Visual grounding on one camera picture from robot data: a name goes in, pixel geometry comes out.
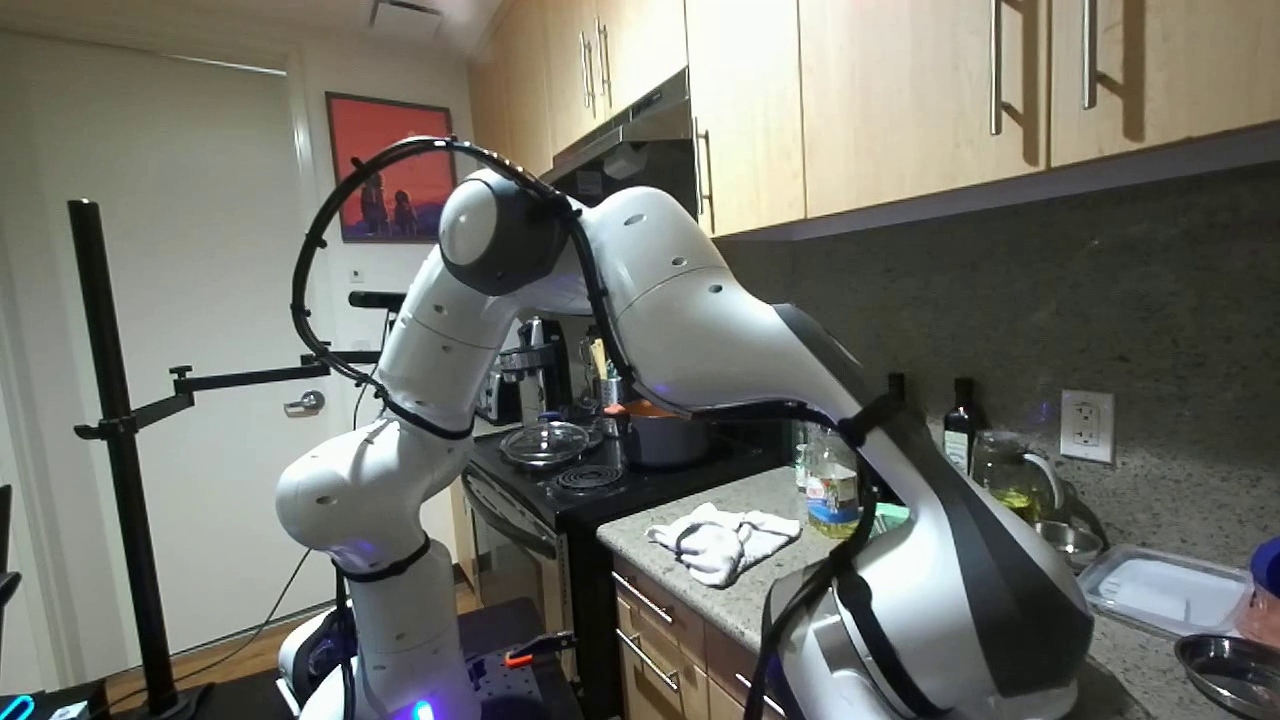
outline wall outlet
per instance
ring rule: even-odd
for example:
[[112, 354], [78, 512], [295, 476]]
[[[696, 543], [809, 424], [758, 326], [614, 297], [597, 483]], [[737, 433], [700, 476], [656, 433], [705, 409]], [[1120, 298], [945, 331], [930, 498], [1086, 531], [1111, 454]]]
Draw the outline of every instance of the wall outlet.
[[1111, 393], [1065, 393], [1062, 405], [1062, 454], [1081, 454], [1096, 462], [1111, 462], [1111, 433], [1117, 433], [1117, 396]]

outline red painting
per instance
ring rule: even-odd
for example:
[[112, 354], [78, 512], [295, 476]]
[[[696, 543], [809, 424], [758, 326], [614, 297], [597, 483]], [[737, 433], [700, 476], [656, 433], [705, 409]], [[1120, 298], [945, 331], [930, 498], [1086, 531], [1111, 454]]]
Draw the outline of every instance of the red painting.
[[[447, 135], [447, 108], [392, 105], [330, 90], [334, 176], [343, 181], [367, 154], [405, 135]], [[439, 234], [439, 209], [456, 170], [447, 152], [430, 152], [375, 170], [342, 209], [342, 231], [357, 243], [419, 243]]]

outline oven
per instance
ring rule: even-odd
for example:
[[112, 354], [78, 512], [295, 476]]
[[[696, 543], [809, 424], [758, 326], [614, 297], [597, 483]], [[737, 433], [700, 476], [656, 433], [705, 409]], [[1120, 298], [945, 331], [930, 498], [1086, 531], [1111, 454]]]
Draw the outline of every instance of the oven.
[[559, 655], [587, 720], [619, 715], [619, 650], [614, 641], [614, 554], [597, 528], [640, 508], [765, 472], [783, 460], [783, 433], [717, 433], [700, 462], [627, 466], [599, 493], [557, 493], [557, 472], [514, 466], [501, 435], [472, 448], [459, 472], [472, 503], [480, 603], [530, 594], [541, 631], [567, 629], [578, 646]]

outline gray backsplash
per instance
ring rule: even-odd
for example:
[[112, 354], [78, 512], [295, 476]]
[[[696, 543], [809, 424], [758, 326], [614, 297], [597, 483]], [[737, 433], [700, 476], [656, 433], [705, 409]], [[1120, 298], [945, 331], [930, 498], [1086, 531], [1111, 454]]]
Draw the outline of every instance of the gray backsplash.
[[1062, 460], [1111, 543], [1245, 565], [1280, 531], [1280, 163], [724, 255], [933, 433], [953, 377], [1054, 454], [1062, 387], [1117, 393], [1117, 462]]

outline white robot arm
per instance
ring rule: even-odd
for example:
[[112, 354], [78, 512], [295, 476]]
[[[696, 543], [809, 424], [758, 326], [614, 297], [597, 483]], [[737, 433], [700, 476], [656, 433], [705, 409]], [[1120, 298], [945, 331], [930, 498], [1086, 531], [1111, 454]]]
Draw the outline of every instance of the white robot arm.
[[[399, 154], [425, 147], [459, 139], [407, 139]], [[480, 715], [447, 553], [415, 508], [464, 466], [480, 379], [523, 311], [593, 311], [616, 369], [660, 405], [832, 424], [912, 508], [901, 531], [860, 531], [865, 549], [838, 553], [825, 565], [832, 592], [777, 625], [804, 715], [1072, 709], [1091, 634], [1072, 567], [965, 481], [921, 419], [867, 424], [860, 369], [842, 344], [804, 311], [746, 292], [672, 195], [627, 188], [578, 209], [491, 169], [447, 195], [439, 249], [412, 278], [375, 377], [360, 377], [392, 419], [320, 442], [280, 481], [280, 522], [348, 576], [360, 634], [357, 666], [334, 670], [304, 720]]]

